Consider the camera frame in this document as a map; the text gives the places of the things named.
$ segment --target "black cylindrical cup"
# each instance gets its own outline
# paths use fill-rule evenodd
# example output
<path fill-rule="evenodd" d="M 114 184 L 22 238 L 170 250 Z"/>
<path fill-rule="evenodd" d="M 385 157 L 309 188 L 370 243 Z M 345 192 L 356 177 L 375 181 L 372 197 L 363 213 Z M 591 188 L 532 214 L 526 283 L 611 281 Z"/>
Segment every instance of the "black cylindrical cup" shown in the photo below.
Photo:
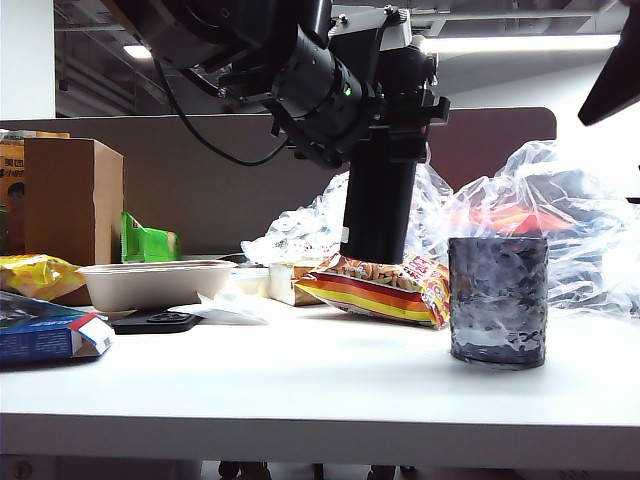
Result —
<path fill-rule="evenodd" d="M 544 238 L 451 238 L 451 353 L 520 370 L 542 365 L 547 324 Z"/>

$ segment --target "cardboard box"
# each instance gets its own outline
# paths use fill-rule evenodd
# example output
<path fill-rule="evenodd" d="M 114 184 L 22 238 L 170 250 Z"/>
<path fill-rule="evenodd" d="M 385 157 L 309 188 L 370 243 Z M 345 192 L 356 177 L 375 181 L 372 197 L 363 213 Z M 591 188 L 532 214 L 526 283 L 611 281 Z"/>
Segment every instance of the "cardboard box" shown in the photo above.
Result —
<path fill-rule="evenodd" d="M 294 307 L 322 304 L 316 297 L 299 289 L 293 283 L 294 279 L 300 278 L 319 264 L 319 261 L 272 263 L 269 265 L 269 296 Z"/>
<path fill-rule="evenodd" d="M 122 155 L 96 140 L 25 140 L 27 253 L 79 266 L 120 261 Z"/>
<path fill-rule="evenodd" d="M 0 292 L 0 366 L 102 355 L 114 333 L 96 314 Z"/>
<path fill-rule="evenodd" d="M 35 137 L 69 138 L 69 134 L 0 130 L 0 255 L 21 255 L 25 252 L 24 139 Z"/>

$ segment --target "ceiling light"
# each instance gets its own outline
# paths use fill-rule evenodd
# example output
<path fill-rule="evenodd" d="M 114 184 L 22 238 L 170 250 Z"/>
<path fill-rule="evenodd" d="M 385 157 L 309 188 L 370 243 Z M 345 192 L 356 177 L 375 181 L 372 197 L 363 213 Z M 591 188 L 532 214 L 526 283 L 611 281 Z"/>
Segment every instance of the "ceiling light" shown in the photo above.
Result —
<path fill-rule="evenodd" d="M 125 45 L 125 52 L 137 60 L 148 60 L 152 58 L 151 52 L 144 45 Z"/>
<path fill-rule="evenodd" d="M 425 38 L 420 48 L 425 53 L 608 50 L 619 41 L 620 35 Z"/>

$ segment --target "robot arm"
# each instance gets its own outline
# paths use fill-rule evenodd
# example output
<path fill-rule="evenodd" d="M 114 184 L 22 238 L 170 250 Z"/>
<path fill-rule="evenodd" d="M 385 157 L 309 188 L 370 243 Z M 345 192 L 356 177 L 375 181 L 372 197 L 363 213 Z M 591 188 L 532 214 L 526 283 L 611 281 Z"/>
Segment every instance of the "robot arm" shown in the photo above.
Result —
<path fill-rule="evenodd" d="M 283 130 L 297 158 L 330 168 L 350 161 L 341 252 L 401 262 L 427 127 L 449 110 L 429 90 L 437 62 L 412 39 L 407 11 L 333 24 L 331 0 L 106 3 L 158 61 L 185 72 L 231 65 L 219 86 L 266 107 L 272 133 Z M 392 191 L 381 200 L 380 188 Z"/>

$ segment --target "cubicle divider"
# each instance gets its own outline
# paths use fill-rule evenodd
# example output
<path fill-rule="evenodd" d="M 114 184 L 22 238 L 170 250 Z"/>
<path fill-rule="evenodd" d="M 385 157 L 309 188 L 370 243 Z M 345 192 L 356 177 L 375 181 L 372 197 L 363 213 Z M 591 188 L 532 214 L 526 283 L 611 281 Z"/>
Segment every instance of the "cubicle divider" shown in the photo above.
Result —
<path fill-rule="evenodd" d="M 265 115 L 193 121 L 242 159 L 260 158 L 280 141 L 269 135 Z M 239 251 L 240 241 L 263 235 L 282 211 L 311 203 L 347 168 L 325 170 L 288 151 L 265 165 L 237 166 L 199 144 L 173 116 L 4 121 L 0 128 L 69 132 L 123 154 L 125 208 L 145 225 L 179 232 L 185 254 Z M 431 129 L 432 165 L 458 189 L 493 175 L 524 142 L 555 137 L 555 117 L 545 108 L 454 110 L 447 126 Z"/>

